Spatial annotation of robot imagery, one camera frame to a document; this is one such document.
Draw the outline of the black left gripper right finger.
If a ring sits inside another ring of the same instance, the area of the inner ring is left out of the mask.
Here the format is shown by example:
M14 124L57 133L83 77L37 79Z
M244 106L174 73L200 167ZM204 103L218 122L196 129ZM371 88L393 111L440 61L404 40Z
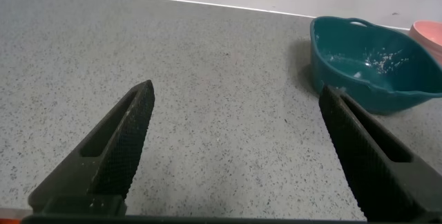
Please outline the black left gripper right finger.
M441 174L348 94L324 86L323 120L369 222L441 221Z

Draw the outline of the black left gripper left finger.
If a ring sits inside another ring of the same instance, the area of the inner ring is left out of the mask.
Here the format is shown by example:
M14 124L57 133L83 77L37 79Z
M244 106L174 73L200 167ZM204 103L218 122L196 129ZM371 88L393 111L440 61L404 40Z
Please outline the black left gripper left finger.
M132 87L31 193L33 212L123 214L154 103L152 81Z

